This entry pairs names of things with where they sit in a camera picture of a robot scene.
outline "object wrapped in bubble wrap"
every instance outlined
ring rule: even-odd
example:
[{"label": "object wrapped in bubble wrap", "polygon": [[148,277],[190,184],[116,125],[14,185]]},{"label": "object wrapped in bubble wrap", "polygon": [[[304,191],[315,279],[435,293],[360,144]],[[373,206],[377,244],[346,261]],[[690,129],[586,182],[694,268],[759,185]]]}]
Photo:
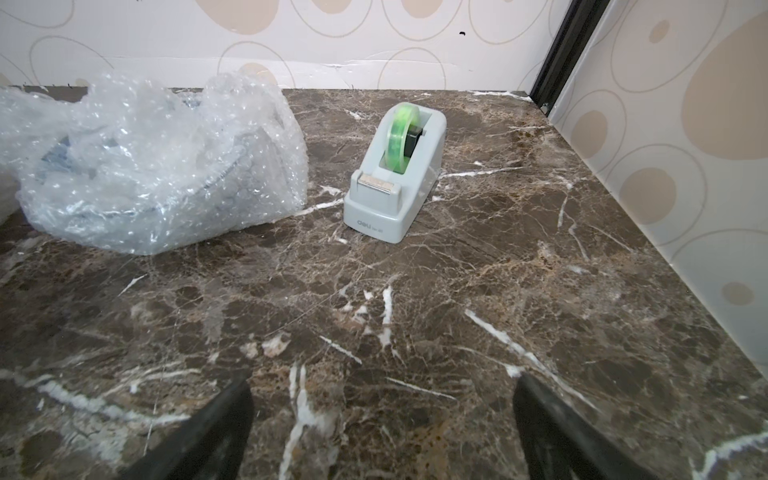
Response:
[{"label": "object wrapped in bubble wrap", "polygon": [[35,228],[147,255],[296,213],[309,166],[277,86],[221,74],[174,94],[106,74],[73,104],[0,89],[2,170]]}]

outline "green tape roll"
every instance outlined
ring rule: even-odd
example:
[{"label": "green tape roll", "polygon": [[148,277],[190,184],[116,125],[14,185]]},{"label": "green tape roll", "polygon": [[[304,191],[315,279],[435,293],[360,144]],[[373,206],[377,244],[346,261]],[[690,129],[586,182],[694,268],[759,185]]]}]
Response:
[{"label": "green tape roll", "polygon": [[419,122],[419,107],[414,104],[400,104],[389,128],[384,160],[387,168],[397,174],[404,174],[411,160],[403,153],[406,150],[406,134],[412,124]]}]

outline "brown marble countertop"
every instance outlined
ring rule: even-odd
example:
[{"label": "brown marble countertop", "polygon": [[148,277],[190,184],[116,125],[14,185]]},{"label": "brown marble countertop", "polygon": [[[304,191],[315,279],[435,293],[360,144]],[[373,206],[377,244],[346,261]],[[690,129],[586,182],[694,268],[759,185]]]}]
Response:
[{"label": "brown marble countertop", "polygon": [[[662,478],[768,472],[766,381],[533,104],[286,96],[310,152],[299,215],[154,257],[21,214],[0,228],[0,477],[110,478],[246,373],[241,478],[527,478],[506,366]],[[403,100],[449,130],[444,174],[392,245],[346,227],[340,202]],[[292,368],[316,426],[286,452]]]}]

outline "wall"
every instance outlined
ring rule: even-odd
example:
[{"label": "wall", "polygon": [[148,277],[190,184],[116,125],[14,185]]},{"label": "wall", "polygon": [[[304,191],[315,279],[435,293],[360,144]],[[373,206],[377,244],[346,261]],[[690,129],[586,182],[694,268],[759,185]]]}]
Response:
[{"label": "wall", "polygon": [[568,0],[3,0],[0,82],[528,90]]},{"label": "wall", "polygon": [[613,0],[550,115],[768,376],[768,2]]}]

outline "black door frame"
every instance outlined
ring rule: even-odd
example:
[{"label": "black door frame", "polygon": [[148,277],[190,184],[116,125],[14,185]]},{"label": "black door frame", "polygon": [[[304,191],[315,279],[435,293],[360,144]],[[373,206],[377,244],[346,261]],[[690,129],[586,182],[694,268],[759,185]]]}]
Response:
[{"label": "black door frame", "polygon": [[531,99],[546,115],[563,91],[608,3],[610,0],[573,0],[568,7],[531,89]]}]

